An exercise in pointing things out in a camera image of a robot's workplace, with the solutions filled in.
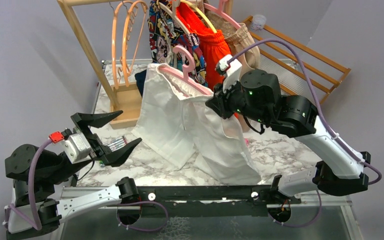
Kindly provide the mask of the white shorts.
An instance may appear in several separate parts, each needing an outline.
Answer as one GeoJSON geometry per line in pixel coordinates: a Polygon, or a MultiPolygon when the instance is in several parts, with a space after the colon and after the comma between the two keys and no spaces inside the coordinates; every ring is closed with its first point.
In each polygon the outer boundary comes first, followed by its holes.
{"type": "Polygon", "coordinates": [[[261,175],[234,117],[223,119],[206,106],[213,93],[165,71],[147,66],[140,116],[132,133],[177,168],[193,165],[220,183],[255,185],[261,175]]]}

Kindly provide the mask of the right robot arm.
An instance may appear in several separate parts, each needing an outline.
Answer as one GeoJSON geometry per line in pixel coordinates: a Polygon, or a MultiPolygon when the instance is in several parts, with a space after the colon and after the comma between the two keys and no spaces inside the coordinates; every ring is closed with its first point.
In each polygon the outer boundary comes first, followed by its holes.
{"type": "Polygon", "coordinates": [[[223,119],[239,114],[254,120],[262,128],[303,143],[320,158],[309,170],[276,176],[268,190],[272,202],[280,204],[296,194],[315,190],[341,197],[368,189],[364,163],[370,161],[370,154],[347,152],[328,133],[310,100],[281,94],[275,74],[256,69],[245,73],[227,90],[217,84],[206,106],[223,119]]]}

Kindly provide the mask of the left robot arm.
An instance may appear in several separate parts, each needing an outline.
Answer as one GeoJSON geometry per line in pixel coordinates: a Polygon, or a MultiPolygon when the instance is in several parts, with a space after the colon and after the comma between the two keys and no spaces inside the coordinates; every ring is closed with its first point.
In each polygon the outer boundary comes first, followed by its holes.
{"type": "Polygon", "coordinates": [[[51,133],[40,146],[23,144],[7,157],[5,175],[12,179],[12,199],[4,208],[8,240],[25,240],[49,234],[61,223],[108,205],[132,205],[140,200],[135,181],[123,177],[116,184],[68,200],[53,199],[56,186],[76,183],[77,173],[89,164],[123,165],[137,138],[112,150],[91,128],[101,128],[123,113],[75,113],[73,128],[51,133]]]}

